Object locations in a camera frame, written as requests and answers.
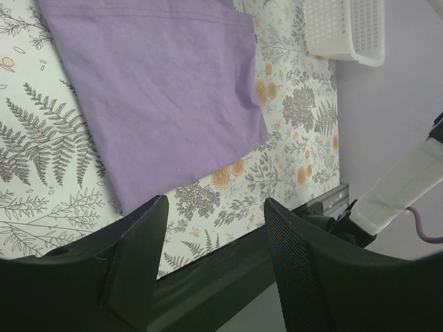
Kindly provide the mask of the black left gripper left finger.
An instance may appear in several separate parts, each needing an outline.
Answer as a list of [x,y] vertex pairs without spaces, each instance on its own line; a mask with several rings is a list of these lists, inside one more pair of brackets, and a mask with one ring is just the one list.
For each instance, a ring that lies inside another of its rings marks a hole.
[[42,257],[1,261],[2,331],[146,331],[168,222],[156,196]]

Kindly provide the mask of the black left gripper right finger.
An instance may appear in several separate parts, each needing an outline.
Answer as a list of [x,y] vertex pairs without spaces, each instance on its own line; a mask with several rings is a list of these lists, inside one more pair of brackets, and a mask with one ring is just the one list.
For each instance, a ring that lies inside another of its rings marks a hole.
[[442,254],[404,260],[371,252],[264,203],[288,331],[441,331]]

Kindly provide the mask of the purple t shirt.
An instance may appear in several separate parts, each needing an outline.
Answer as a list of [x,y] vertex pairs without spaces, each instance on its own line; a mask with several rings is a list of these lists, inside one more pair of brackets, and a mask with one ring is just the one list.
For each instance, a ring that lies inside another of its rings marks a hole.
[[38,6],[122,215],[266,141],[254,19],[232,1]]

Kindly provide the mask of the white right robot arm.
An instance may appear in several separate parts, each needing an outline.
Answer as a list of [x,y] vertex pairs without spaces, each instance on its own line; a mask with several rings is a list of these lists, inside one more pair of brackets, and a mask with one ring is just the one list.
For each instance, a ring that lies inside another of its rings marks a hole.
[[393,219],[411,212],[418,237],[441,244],[441,237],[425,235],[412,204],[442,182],[442,115],[436,117],[426,140],[380,178],[372,189],[352,202],[336,219],[304,213],[308,223],[361,248],[371,244]]

